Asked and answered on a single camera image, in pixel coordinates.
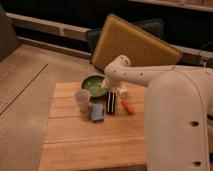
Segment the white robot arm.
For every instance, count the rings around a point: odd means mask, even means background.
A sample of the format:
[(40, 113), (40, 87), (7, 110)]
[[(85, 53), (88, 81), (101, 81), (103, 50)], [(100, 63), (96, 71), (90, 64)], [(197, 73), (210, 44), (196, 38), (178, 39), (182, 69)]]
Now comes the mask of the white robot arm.
[(115, 87), (147, 88), (144, 126), (148, 171), (210, 171), (209, 124), (213, 116), (213, 69), (164, 65), (133, 67), (124, 55), (104, 69)]

